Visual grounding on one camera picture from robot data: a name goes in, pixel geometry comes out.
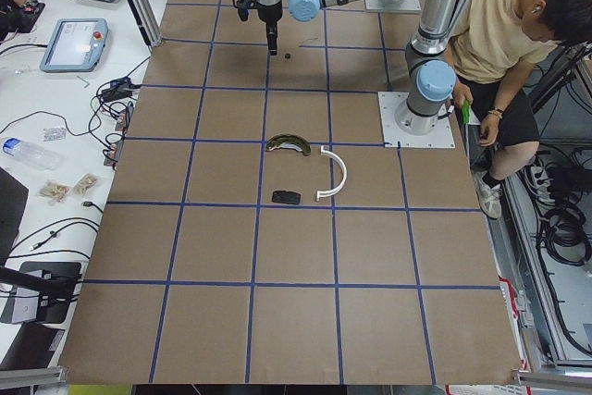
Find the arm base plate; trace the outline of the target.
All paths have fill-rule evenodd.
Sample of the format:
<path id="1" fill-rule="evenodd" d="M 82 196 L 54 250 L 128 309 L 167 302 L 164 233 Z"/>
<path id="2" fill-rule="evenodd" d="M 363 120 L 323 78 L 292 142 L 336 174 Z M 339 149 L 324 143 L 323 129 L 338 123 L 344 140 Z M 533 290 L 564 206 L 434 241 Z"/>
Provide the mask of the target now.
<path id="1" fill-rule="evenodd" d="M 450 114 L 445 104 L 432 117 L 419 117 L 407 106 L 407 92 L 378 92 L 386 148 L 454 149 Z"/>
<path id="2" fill-rule="evenodd" d="M 399 4 L 379 4 L 377 2 L 365 2 L 365 8 L 369 11 L 386 12 L 394 14 L 420 14 L 421 5 L 419 0 L 402 2 Z"/>

